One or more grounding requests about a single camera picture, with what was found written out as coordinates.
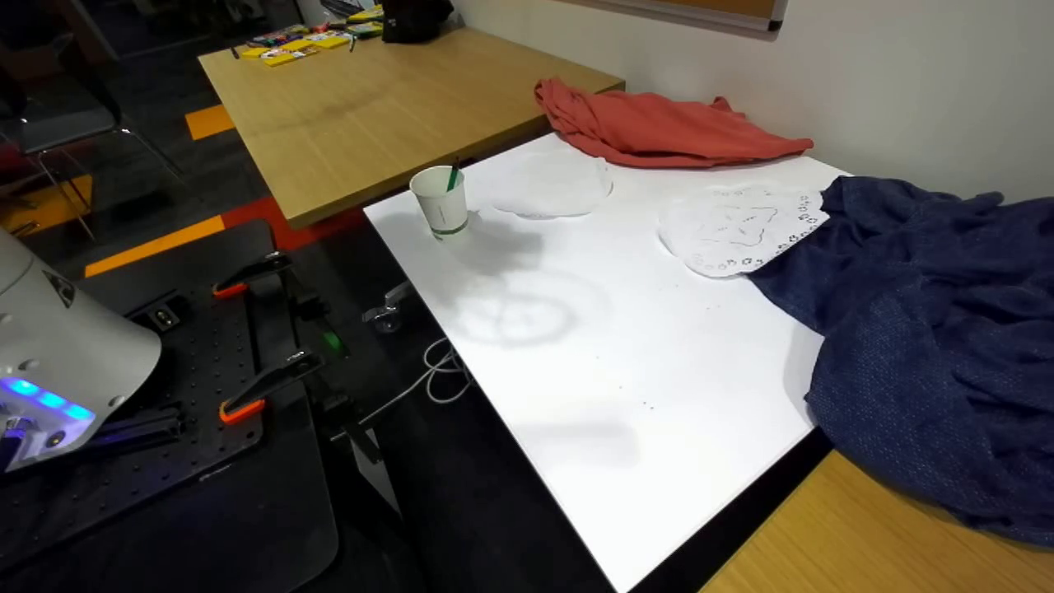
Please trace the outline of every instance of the wooden table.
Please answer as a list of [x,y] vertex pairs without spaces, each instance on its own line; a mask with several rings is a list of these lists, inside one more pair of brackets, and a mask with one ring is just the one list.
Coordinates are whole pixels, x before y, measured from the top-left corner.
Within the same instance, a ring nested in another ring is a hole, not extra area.
[[200,67],[293,228],[387,199],[433,160],[471,160],[546,129],[533,82],[599,91],[624,79],[451,29],[426,47],[366,38],[273,67]]
[[703,589],[1054,589],[1054,549],[968,529],[834,451]]

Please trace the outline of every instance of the red cloth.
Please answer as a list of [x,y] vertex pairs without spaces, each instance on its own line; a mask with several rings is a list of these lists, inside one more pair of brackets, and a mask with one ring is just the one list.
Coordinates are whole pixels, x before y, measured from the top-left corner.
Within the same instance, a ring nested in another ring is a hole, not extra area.
[[537,82],[533,97],[559,140],[628,169],[719,169],[814,147],[811,140],[750,125],[724,100],[705,107],[628,91],[586,97],[559,79]]

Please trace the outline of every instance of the blue light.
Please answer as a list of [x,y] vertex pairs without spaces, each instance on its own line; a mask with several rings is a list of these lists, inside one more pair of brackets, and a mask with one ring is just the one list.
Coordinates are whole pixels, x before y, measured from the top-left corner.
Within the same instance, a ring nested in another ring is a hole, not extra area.
[[91,410],[82,410],[82,406],[69,406],[69,410],[66,410],[66,417],[74,417],[74,421],[94,421],[97,415],[94,415]]
[[15,383],[8,383],[8,390],[10,390],[15,395],[25,395],[25,398],[33,398],[33,395],[41,393],[41,387],[33,387],[33,383],[28,383],[28,380],[15,380]]
[[41,402],[42,410],[63,410],[63,406],[66,406],[66,398],[59,398],[59,395],[53,395],[53,393],[42,393],[38,402]]

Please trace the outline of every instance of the white machine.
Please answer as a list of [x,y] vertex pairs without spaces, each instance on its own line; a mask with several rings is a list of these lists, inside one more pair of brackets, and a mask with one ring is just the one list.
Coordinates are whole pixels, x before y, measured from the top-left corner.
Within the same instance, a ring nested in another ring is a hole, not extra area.
[[161,338],[0,230],[0,471],[82,447],[155,372]]

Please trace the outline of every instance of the wall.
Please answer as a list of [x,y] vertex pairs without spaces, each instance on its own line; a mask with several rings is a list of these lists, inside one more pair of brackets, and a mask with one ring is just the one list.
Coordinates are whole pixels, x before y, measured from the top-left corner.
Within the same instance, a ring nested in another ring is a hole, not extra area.
[[729,97],[817,157],[957,194],[1054,194],[1052,0],[789,0],[779,38],[559,0],[457,0],[465,23],[671,100]]

